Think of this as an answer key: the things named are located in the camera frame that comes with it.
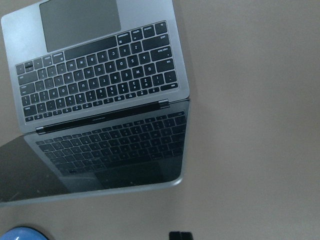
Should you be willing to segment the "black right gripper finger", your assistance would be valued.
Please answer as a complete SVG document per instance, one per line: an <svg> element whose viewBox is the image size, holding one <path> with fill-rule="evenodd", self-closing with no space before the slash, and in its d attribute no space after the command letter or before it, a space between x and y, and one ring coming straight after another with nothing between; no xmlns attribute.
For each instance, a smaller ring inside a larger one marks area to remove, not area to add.
<svg viewBox="0 0 320 240"><path fill-rule="evenodd" d="M169 232L169 240L181 240L181 232L180 231Z"/></svg>

